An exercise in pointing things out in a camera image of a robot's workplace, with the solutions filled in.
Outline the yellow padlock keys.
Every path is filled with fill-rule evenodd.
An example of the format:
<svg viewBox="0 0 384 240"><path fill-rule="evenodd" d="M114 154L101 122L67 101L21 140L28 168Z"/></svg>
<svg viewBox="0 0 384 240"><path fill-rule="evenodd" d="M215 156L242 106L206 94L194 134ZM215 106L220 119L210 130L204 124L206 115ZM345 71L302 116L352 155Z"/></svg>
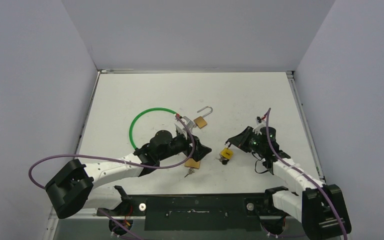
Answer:
<svg viewBox="0 0 384 240"><path fill-rule="evenodd" d="M222 165L227 165L230 161L228 158L224 158L224 157L216 158L216 160L218 160Z"/></svg>

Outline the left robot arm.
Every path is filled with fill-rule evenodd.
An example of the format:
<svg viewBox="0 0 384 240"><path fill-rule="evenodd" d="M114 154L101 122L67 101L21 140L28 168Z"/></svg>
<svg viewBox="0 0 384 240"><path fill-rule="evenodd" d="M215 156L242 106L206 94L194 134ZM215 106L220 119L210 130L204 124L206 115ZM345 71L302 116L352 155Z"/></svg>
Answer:
<svg viewBox="0 0 384 240"><path fill-rule="evenodd" d="M129 201L121 196L120 186L105 187L124 178L142 177L160 168L160 162L180 153L198 162L212 149L195 135L167 130L158 131L149 143L116 161L81 163L73 159L45 185L45 191L59 219L82 209L108 209L116 215L129 210Z"/></svg>

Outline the yellow black padlock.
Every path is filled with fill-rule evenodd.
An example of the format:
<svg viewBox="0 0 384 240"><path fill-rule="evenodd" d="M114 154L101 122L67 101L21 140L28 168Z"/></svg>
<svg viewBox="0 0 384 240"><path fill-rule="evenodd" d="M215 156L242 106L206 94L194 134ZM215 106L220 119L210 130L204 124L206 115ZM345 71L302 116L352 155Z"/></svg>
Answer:
<svg viewBox="0 0 384 240"><path fill-rule="evenodd" d="M233 156L233 151L227 147L225 147L219 154L220 158L226 158L226 159L229 159L231 160L232 156Z"/></svg>

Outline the brass padlock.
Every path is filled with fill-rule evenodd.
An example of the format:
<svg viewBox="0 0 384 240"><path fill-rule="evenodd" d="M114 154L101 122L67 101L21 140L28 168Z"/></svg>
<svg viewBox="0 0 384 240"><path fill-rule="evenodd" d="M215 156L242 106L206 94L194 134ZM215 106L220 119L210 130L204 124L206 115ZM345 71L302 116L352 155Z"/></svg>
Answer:
<svg viewBox="0 0 384 240"><path fill-rule="evenodd" d="M202 129L205 126L207 126L208 123L206 122L205 117L213 112L213 107L205 106L205 107L201 108L200 110L198 110L197 113L201 113L204 110L208 110L208 112L201 115L201 116L198 116L197 118L195 118L193 120L195 126L198 127L199 129Z"/></svg>
<svg viewBox="0 0 384 240"><path fill-rule="evenodd" d="M187 168L192 168L192 169L199 169L201 165L200 161L195 161L193 158L188 159L185 163L184 166Z"/></svg>

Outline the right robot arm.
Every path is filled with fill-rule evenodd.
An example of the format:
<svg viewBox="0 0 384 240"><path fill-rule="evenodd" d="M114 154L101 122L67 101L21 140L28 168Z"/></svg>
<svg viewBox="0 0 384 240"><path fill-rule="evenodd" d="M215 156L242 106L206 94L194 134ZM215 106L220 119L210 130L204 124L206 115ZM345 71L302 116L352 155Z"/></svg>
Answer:
<svg viewBox="0 0 384 240"><path fill-rule="evenodd" d="M269 197L262 201L264 211L270 215L282 211L294 217L311 240L338 236L347 239L352 225L342 190L336 184L328 185L312 177L299 167L280 149L276 133L271 126L248 126L226 141L229 146L258 155L266 170L285 182L285 187L266 190Z"/></svg>

